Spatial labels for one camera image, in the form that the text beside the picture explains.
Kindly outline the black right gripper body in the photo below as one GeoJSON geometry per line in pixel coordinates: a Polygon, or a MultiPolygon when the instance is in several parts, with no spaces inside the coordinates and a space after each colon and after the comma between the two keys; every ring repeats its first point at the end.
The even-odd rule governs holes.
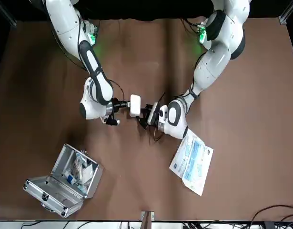
{"type": "Polygon", "coordinates": [[[118,100],[118,99],[113,99],[112,100],[112,105],[113,105],[113,111],[118,112],[120,108],[124,107],[124,101],[118,100]]]}

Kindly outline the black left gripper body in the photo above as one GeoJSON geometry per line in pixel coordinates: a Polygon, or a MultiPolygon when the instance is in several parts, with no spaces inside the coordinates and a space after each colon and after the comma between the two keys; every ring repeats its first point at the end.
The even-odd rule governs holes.
{"type": "Polygon", "coordinates": [[[155,107],[153,107],[147,114],[146,117],[146,128],[148,129],[148,127],[154,127],[157,128],[157,109],[155,107]]]}

